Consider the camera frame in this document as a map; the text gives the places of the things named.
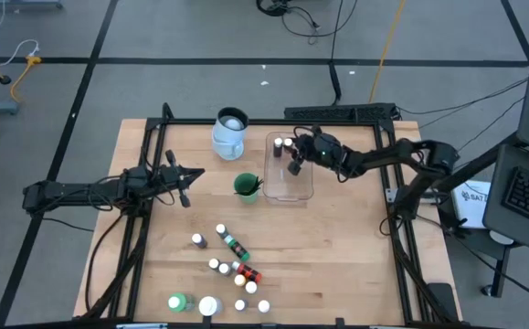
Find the white mug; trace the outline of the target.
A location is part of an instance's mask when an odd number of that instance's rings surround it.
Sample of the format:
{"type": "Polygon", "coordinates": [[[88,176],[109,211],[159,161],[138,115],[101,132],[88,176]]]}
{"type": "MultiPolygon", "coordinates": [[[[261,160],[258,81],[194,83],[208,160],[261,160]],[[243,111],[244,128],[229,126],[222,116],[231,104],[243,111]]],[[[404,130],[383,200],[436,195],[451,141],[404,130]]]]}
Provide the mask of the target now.
{"type": "Polygon", "coordinates": [[[244,137],[249,117],[238,108],[221,109],[212,129],[212,148],[222,159],[233,161],[244,153],[244,137]]]}

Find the red paint bottle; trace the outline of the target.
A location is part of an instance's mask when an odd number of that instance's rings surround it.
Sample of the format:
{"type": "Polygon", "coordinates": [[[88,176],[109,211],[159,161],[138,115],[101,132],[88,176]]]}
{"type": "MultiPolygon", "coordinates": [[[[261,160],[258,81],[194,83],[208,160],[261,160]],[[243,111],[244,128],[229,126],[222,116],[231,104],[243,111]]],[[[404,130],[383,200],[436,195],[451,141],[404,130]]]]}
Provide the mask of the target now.
{"type": "Polygon", "coordinates": [[[231,263],[231,268],[237,273],[244,276],[248,281],[254,281],[255,283],[260,283],[262,275],[260,272],[254,270],[249,265],[246,265],[242,262],[233,261],[231,263]]]}

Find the white printed box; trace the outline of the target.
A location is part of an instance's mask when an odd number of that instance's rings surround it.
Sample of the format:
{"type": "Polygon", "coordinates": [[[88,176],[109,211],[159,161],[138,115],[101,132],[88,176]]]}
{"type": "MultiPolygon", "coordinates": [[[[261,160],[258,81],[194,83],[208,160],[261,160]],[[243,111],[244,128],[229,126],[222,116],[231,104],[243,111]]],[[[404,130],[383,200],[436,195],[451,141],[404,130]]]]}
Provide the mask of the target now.
{"type": "Polygon", "coordinates": [[[451,191],[455,215],[465,219],[464,228],[485,229],[482,219],[490,188],[489,182],[468,180],[451,191]]]}

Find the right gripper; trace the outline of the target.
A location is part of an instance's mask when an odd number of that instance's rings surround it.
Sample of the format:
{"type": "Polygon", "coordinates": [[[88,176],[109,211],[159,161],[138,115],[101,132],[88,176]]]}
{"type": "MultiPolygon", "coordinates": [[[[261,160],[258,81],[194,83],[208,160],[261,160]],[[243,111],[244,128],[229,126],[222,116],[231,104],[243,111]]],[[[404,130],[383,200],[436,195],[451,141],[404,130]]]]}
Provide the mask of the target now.
{"type": "Polygon", "coordinates": [[[298,175],[305,161],[317,165],[339,165],[342,162],[342,145],[320,127],[302,127],[307,133],[297,134],[292,138],[295,146],[295,160],[288,164],[288,171],[298,175]]]}

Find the black pad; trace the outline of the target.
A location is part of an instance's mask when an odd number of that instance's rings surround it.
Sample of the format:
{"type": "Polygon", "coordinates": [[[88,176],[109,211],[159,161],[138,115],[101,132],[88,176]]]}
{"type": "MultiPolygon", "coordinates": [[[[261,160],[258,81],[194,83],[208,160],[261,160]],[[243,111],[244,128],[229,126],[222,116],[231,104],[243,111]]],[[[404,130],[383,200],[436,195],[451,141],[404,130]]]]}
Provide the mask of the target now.
{"type": "Polygon", "coordinates": [[[428,284],[428,288],[437,299],[440,309],[447,313],[452,322],[458,322],[459,316],[451,286],[448,283],[433,282],[428,284]]]}

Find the large green paint bottle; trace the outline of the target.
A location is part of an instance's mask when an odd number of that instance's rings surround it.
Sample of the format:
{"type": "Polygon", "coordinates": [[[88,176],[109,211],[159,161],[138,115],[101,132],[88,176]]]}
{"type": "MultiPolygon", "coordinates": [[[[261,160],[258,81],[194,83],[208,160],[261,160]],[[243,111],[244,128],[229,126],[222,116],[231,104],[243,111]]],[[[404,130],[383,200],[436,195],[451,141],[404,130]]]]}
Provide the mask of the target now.
{"type": "Polygon", "coordinates": [[[189,312],[196,305],[195,297],[191,294],[176,292],[168,298],[167,305],[173,313],[189,312]]]}

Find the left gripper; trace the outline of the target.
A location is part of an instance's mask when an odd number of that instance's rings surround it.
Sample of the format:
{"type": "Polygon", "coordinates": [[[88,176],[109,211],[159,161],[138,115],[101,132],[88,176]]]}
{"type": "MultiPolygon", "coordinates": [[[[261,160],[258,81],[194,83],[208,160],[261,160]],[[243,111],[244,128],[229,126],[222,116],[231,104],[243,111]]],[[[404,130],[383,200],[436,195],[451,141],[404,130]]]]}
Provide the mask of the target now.
{"type": "Polygon", "coordinates": [[[165,204],[160,198],[163,193],[171,193],[173,190],[179,192],[179,200],[183,207],[190,207],[190,200],[186,190],[199,178],[206,170],[204,168],[186,168],[176,162],[175,154],[172,150],[165,152],[168,165],[159,167],[154,178],[153,196],[165,204]]]}

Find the black laptop stand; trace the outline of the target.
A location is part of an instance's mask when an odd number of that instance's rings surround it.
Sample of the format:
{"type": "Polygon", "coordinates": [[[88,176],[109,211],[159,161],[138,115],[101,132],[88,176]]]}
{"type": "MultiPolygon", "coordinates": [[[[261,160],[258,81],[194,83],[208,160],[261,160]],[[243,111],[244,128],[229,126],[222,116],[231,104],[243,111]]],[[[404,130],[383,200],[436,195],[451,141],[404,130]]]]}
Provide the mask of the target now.
{"type": "MultiPolygon", "coordinates": [[[[516,145],[516,142],[516,133],[512,133],[482,155],[468,163],[462,164],[450,177],[439,183],[439,191],[450,193],[456,187],[472,179],[479,172],[494,164],[498,159],[501,146],[513,146],[516,145]]],[[[459,242],[464,243],[476,256],[479,256],[478,252],[480,252],[496,260],[494,265],[489,264],[487,261],[484,262],[493,271],[493,279],[491,284],[481,287],[481,293],[486,296],[500,298],[503,294],[505,272],[513,246],[496,242],[482,228],[456,227],[454,233],[459,239],[459,242]]]]}

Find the green plastic cup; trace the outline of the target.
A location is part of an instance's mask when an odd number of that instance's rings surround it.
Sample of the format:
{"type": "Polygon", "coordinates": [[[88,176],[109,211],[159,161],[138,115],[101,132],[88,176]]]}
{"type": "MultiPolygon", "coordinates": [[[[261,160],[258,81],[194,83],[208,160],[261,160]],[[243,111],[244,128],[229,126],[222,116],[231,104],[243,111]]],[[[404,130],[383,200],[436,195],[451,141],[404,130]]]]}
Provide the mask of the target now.
{"type": "MultiPolygon", "coordinates": [[[[234,191],[240,191],[240,190],[244,190],[243,188],[243,182],[245,180],[245,178],[248,176],[248,175],[254,175],[252,173],[243,173],[243,174],[240,174],[236,177],[235,181],[234,181],[234,191]]],[[[240,195],[237,195],[240,199],[240,201],[244,204],[247,204],[247,205],[251,205],[251,204],[254,204],[257,200],[257,197],[258,197],[258,192],[259,190],[250,195],[250,196],[240,196],[240,195]]]]}

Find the clear plastic bin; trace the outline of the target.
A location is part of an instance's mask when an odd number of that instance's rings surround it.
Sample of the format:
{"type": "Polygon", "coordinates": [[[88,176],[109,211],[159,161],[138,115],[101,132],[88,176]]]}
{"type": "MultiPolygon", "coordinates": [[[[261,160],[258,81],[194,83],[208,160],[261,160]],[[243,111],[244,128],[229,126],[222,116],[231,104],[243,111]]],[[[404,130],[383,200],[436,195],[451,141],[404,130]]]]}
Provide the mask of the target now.
{"type": "Polygon", "coordinates": [[[282,151],[281,156],[274,155],[275,141],[284,141],[292,136],[290,132],[271,132],[266,136],[262,192],[271,203],[306,202],[313,196],[312,164],[304,162],[301,171],[293,175],[288,170],[292,161],[291,153],[282,151]]]}

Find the black aluminium table frame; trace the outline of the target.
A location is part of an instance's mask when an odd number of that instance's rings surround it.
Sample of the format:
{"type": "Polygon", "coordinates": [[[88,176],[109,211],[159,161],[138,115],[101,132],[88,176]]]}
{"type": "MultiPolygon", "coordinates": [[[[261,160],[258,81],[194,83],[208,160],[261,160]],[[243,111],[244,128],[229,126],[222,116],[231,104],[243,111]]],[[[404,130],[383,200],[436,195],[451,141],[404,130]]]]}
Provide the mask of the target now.
{"type": "Polygon", "coordinates": [[[254,119],[245,153],[236,162],[216,156],[210,146],[212,122],[174,119],[164,132],[164,145],[185,166],[206,171],[192,185],[190,207],[177,195],[153,205],[141,266],[131,271],[121,288],[117,316],[172,328],[209,324],[214,328],[295,329],[347,328],[419,324],[418,290],[397,265],[386,233],[387,185],[409,182],[407,165],[374,169],[339,183],[321,167],[313,170],[313,196],[301,204],[271,204],[261,196],[243,204],[233,192],[237,175],[264,170],[266,136],[294,132],[299,121],[254,119]],[[208,268],[212,258],[231,260],[215,226],[224,223],[246,247],[250,265],[263,276],[258,290],[247,295],[230,278],[208,268]],[[192,242],[199,233],[205,249],[192,242]],[[175,292],[196,298],[213,295],[221,313],[205,320],[198,311],[173,313],[167,307],[175,292]],[[235,301],[246,298],[244,312],[235,301]],[[270,310],[261,313],[261,300],[270,310]]]}

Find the black power strip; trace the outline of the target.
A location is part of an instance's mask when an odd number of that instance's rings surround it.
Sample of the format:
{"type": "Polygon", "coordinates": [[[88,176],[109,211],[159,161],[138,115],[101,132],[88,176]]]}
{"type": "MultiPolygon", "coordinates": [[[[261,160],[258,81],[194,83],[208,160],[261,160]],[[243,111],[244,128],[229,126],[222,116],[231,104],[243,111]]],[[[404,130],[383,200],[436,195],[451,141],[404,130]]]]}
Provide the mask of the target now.
{"type": "Polygon", "coordinates": [[[400,112],[395,103],[287,107],[284,110],[284,118],[293,120],[353,122],[397,121],[400,119],[400,112]]]}

